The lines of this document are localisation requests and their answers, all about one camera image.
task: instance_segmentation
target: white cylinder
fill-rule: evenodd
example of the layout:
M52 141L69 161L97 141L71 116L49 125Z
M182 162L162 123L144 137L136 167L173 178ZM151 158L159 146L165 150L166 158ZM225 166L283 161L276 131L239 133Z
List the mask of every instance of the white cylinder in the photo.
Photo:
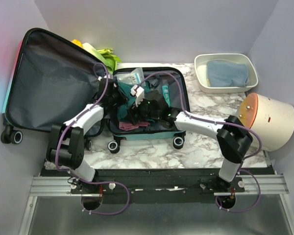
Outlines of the white cylinder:
M294 107L259 94L256 95L258 104L251 129L260 136L263 150L275 151L285 145L293 134ZM252 136L254 140L251 146L259 147L256 137L253 134Z

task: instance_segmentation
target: wall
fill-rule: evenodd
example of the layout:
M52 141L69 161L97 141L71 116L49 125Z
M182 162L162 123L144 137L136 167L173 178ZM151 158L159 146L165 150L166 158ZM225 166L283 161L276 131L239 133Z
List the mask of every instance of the wall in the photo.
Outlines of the wall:
M1 111L17 47L26 31L47 28L32 0L0 0L0 135ZM23 131L20 145L0 142L0 235L18 234L34 174L43 166L46 135Z
M278 2L249 56L260 79L255 92L294 105L294 0ZM294 207L294 134L270 157L286 177Z
M192 63L250 50L278 0L35 0L51 31L123 62Z

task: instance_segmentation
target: green cloth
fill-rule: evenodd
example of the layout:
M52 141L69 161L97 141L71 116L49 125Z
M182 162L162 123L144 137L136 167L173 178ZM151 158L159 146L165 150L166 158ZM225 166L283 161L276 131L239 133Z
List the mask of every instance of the green cloth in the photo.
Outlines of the green cloth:
M119 82L118 85L121 92L128 98L128 102L119 107L117 118L119 121L128 122L128 120L126 120L127 108L135 102L135 97L131 96L131 88L133 87L133 85L126 84L123 82ZM145 93L150 92L149 87L143 87L143 89L145 90Z

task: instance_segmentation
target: suitcase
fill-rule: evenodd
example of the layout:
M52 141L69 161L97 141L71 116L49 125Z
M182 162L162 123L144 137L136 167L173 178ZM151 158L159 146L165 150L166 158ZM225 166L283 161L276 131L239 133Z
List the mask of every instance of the suitcase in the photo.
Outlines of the suitcase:
M29 30L19 46L2 110L5 130L1 142L19 144L18 129L49 132L54 123L70 120L86 104L94 102L99 81L93 66L100 62L70 41L40 28ZM102 68L96 73L104 75ZM104 121L96 123L85 135L99 135Z
M131 73L135 68L125 68L114 71L113 76L116 79L118 74ZM157 72L164 71L173 74L179 81L182 92L184 107L187 111L190 111L190 105L187 96L187 90L185 80L182 73L170 67L157 67L157 68L143 68L144 77ZM157 90L163 94L162 87L169 87L170 103L172 107L181 108L180 96L178 86L175 80L166 74L157 74L153 78L147 81L147 85L150 90ZM109 119L107 119L107 126L110 132L113 134L113 141L108 143L108 149L111 153L117 153L120 150L121 140L150 140L150 139L170 139L173 138L173 146L176 149L181 149L184 144L185 131L175 131L173 129L166 129L159 123L147 127L139 127L138 129L125 131L119 129L119 120L117 117L117 111L110 113Z

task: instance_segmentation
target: marble surface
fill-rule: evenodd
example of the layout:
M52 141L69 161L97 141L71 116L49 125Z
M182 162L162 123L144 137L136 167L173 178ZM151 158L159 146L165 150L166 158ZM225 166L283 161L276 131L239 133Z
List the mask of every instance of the marble surface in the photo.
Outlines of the marble surface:
M126 67L169 66L180 70L185 78L191 112L212 118L226 118L236 113L245 98L240 94L206 94L198 86L193 64L146 64L126 63ZM107 144L112 134L104 130L93 139L91 151L85 151L85 160L96 169L138 169L138 168L215 168L221 167L223 156L218 142L209 137L187 132L184 147L173 148L172 139L149 141L121 141L121 149L111 154ZM264 153L247 159L243 167L267 167ZM52 163L46 163L46 169L54 169Z

